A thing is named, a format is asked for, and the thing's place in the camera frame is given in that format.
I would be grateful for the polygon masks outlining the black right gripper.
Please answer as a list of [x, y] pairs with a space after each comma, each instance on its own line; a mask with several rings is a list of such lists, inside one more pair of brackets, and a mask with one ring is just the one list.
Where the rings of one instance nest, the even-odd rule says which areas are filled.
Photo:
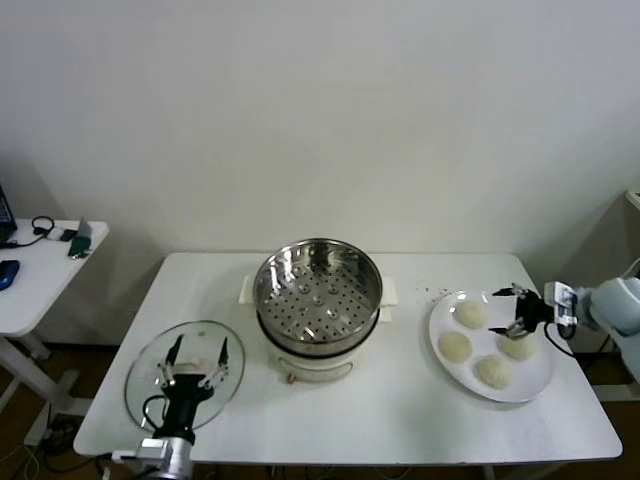
[[508, 327], [491, 327], [489, 331], [497, 335], [517, 340], [536, 330], [539, 324], [552, 323], [554, 310], [535, 292], [516, 283], [492, 293], [494, 297], [517, 297], [515, 320]]

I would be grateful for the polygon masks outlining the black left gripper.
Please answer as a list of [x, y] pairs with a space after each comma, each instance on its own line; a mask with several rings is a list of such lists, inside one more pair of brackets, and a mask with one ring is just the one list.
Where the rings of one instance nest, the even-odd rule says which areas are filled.
[[173, 368], [181, 347], [183, 336], [179, 335], [169, 348], [163, 363], [157, 365], [160, 372], [160, 387], [169, 401], [163, 421], [158, 428], [159, 438], [176, 437], [194, 441], [193, 424], [200, 403], [209, 400], [216, 388], [229, 372], [228, 338], [225, 337], [219, 352], [217, 367], [206, 374], [177, 374]]

